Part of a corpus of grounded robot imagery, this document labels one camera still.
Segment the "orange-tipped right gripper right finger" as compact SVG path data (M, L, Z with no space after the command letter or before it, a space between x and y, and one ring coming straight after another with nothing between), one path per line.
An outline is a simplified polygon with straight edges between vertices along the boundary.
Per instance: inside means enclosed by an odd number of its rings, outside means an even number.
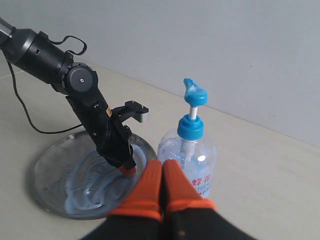
M196 191L176 160L163 163L162 176L165 240L254 239L217 213L216 205Z

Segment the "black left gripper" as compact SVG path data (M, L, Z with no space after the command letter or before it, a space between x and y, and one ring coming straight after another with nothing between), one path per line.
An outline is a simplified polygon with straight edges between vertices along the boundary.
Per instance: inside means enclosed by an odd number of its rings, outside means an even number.
M125 176L134 175L136 162L129 144L130 131L118 118L107 114L108 104L103 100L86 106L74 97L67 96L66 99L93 140L98 154Z

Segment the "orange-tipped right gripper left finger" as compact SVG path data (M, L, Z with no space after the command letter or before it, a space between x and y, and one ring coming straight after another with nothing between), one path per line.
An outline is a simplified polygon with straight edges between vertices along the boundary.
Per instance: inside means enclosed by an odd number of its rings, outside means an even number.
M162 163L150 160L137 184L84 240L158 240L162 223Z

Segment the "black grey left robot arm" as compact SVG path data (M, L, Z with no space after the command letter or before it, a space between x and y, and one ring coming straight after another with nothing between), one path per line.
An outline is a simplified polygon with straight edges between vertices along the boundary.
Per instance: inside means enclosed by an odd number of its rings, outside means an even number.
M44 32L15 28L0 21L0 48L6 60L63 95L93 140L96 151L124 175L136 172L131 130L112 113L98 88L98 74L74 62L75 52L62 51Z

